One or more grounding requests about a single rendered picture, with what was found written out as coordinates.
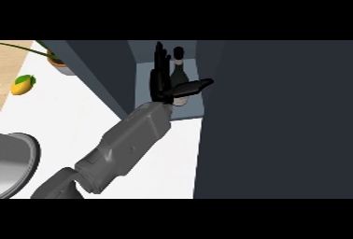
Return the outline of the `dark grey cabinet door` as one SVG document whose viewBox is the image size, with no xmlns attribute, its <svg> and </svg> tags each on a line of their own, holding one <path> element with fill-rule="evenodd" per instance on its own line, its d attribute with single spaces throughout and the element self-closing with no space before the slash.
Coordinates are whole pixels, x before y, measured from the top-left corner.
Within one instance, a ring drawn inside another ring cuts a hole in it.
<svg viewBox="0 0 353 239">
<path fill-rule="evenodd" d="M 353 198 L 353 41 L 225 43 L 194 195 Z"/>
</svg>

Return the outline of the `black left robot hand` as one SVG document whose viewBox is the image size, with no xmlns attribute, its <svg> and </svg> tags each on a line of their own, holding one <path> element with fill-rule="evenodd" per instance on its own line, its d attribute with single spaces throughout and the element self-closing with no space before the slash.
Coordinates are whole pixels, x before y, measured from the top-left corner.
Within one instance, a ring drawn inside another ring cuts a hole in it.
<svg viewBox="0 0 353 239">
<path fill-rule="evenodd" d="M 175 98 L 199 94 L 202 89 L 208 87 L 214 80 L 209 78 L 189 81 L 171 86 L 169 78 L 169 60 L 171 55 L 162 48 L 160 42 L 155 44 L 155 68 L 150 71 L 149 90 L 153 102 L 171 104 Z"/>
</svg>

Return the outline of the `dark grey cabinet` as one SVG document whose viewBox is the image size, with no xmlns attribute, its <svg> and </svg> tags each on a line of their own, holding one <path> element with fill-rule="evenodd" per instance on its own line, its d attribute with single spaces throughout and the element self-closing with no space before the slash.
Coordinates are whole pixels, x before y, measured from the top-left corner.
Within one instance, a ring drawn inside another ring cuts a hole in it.
<svg viewBox="0 0 353 239">
<path fill-rule="evenodd" d="M 115 115 L 124 119 L 150 101 L 155 40 L 44 40 Z"/>
</svg>

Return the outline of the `round grey metal basin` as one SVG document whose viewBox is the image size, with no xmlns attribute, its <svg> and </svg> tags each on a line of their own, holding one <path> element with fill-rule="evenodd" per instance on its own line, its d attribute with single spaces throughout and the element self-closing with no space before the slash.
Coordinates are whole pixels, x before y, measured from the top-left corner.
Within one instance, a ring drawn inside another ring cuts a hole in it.
<svg viewBox="0 0 353 239">
<path fill-rule="evenodd" d="M 0 134 L 0 199 L 8 199 L 23 189 L 39 156 L 39 144 L 29 134 Z"/>
</svg>

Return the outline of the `green plant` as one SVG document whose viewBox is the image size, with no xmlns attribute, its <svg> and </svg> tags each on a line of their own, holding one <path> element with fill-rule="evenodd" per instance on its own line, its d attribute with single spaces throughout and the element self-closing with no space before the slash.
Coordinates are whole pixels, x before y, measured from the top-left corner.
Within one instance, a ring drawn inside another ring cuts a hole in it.
<svg viewBox="0 0 353 239">
<path fill-rule="evenodd" d="M 32 53 L 35 53 L 35 54 L 38 54 L 38 55 L 42 55 L 42 56 L 48 57 L 50 59 L 60 60 L 60 59 L 57 58 L 57 56 L 54 55 L 54 53 L 51 52 L 51 50 L 48 49 L 48 47 L 47 47 L 47 45 L 44 44 L 44 42 L 42 42 L 41 40 L 33 40 L 33 41 L 35 41 L 35 42 L 38 43 L 38 45 L 48 51 L 47 53 L 44 53 L 44 52 L 41 52 L 41 51 L 38 51 L 38 50 L 25 48 L 25 47 L 22 47 L 22 46 L 19 46 L 19 45 L 8 44 L 8 43 L 0 42 L 0 45 L 8 46 L 8 47 L 11 47 L 11 48 L 22 49 L 22 50 L 26 50 L 26 51 L 29 51 L 29 52 L 32 52 Z"/>
</svg>

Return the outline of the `yellow lemon with green leaf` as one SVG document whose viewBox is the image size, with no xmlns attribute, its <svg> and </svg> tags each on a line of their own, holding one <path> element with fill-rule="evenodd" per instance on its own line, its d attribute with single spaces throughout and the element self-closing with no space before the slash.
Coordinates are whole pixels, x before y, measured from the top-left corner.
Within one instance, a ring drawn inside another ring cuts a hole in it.
<svg viewBox="0 0 353 239">
<path fill-rule="evenodd" d="M 13 95 L 22 95 L 30 90 L 33 84 L 35 84 L 33 75 L 23 75 L 17 77 L 10 84 L 10 93 Z"/>
</svg>

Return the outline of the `dark green wine bottle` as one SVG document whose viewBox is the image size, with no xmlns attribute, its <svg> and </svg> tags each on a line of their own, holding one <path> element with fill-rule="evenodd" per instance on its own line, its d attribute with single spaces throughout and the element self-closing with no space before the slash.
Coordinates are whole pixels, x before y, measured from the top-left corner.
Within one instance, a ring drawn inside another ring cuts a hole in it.
<svg viewBox="0 0 353 239">
<path fill-rule="evenodd" d="M 184 50 L 183 47 L 174 48 L 174 71 L 171 74 L 171 86 L 186 83 L 189 81 L 189 78 L 186 76 L 186 73 L 183 71 L 183 55 Z M 187 103 L 187 96 L 178 97 L 174 99 L 174 106 L 183 106 Z"/>
</svg>

